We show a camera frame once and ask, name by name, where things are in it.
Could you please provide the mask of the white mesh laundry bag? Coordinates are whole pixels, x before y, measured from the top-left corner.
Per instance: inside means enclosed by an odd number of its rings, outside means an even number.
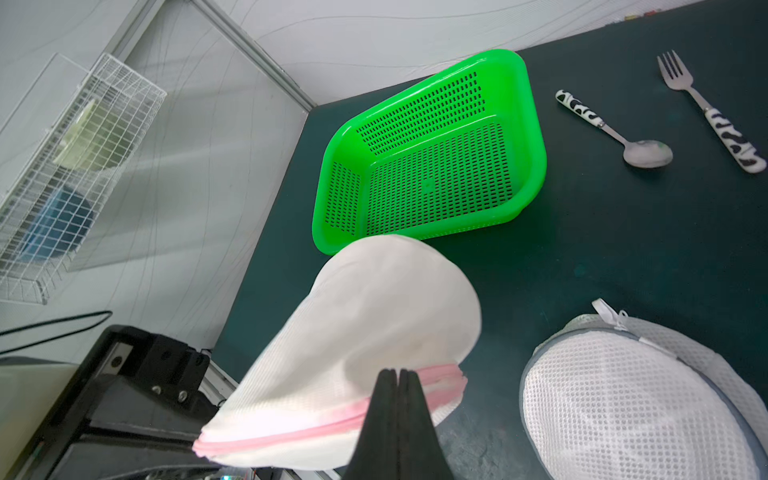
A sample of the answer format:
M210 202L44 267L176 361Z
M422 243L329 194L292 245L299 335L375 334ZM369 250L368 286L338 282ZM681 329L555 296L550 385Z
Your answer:
M596 299L540 344L522 424L552 479L763 479L767 408L718 353Z

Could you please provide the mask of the green plastic basket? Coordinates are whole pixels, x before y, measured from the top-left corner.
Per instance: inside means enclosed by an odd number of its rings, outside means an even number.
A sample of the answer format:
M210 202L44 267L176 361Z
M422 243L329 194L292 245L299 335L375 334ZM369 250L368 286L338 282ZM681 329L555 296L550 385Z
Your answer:
M547 154L528 70L476 54L369 108L327 144L312 219L316 248L426 240L509 222L538 195Z

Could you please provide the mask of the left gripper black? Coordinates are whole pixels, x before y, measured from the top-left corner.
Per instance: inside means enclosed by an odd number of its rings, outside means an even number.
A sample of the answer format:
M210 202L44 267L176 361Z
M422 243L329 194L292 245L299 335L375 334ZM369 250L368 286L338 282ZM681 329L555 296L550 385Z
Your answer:
M216 406L210 358L135 327L105 329L10 463L8 479L203 479L192 450Z

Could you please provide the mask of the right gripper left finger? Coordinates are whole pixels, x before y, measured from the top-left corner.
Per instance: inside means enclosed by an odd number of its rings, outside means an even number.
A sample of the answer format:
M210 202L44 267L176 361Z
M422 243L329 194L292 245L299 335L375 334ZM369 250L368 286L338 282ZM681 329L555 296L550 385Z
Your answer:
M397 478L397 379L395 370L385 369L378 374L343 480Z

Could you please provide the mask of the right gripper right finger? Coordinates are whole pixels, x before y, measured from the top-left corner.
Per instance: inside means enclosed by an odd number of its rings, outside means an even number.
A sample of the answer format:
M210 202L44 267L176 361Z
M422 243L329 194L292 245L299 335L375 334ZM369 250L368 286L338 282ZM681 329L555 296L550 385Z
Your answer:
M401 370L397 387L397 478L454 476L440 447L419 376Z

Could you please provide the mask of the round white mesh bag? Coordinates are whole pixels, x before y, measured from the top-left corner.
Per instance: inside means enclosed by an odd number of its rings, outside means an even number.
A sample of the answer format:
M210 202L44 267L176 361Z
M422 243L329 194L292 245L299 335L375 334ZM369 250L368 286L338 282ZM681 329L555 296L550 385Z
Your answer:
M357 240L322 267L193 451L240 468L345 466L382 370L417 373L440 423L462 401L460 365L480 332L475 289L436 249L400 235Z

